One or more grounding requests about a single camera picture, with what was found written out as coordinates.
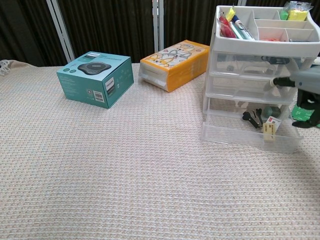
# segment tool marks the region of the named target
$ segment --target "product box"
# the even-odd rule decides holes
[[[172,92],[207,69],[210,47],[184,40],[140,61],[139,76]]]
[[[57,71],[68,99],[110,108],[134,83],[129,56],[90,51]]]

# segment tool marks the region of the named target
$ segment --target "speaker image on box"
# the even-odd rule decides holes
[[[100,61],[84,63],[78,66],[78,69],[87,75],[96,75],[109,68],[111,68],[111,65]]]

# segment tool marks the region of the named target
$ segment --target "white cloth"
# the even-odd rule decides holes
[[[200,140],[204,75],[138,78],[110,109],[58,67],[0,76],[0,239],[318,239],[320,135],[294,154]]]
[[[0,76],[5,76],[10,72],[9,63],[8,60],[0,61]]]

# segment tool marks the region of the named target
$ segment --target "green object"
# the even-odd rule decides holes
[[[281,20],[287,20],[287,18],[288,18],[288,16],[289,16],[289,13],[287,13],[286,11],[281,11],[280,12],[280,19]]]
[[[267,106],[263,109],[262,116],[264,116],[266,119],[270,116],[272,117],[279,117],[281,114],[280,108],[277,106]]]
[[[313,112],[314,110],[306,110],[295,105],[291,112],[291,115],[294,120],[305,122],[310,119],[310,116]]]

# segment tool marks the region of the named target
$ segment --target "black curtain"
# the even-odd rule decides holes
[[[259,6],[259,7],[283,7],[287,0],[247,0],[247,6]],[[310,10],[310,14],[314,22],[320,25],[320,0],[302,0],[301,2],[311,3],[313,9]]]
[[[75,57],[88,51],[130,56],[154,52],[151,0],[59,0]]]
[[[46,0],[0,0],[0,60],[67,63]]]
[[[210,44],[217,5],[238,0],[164,0],[164,47],[185,39]]]

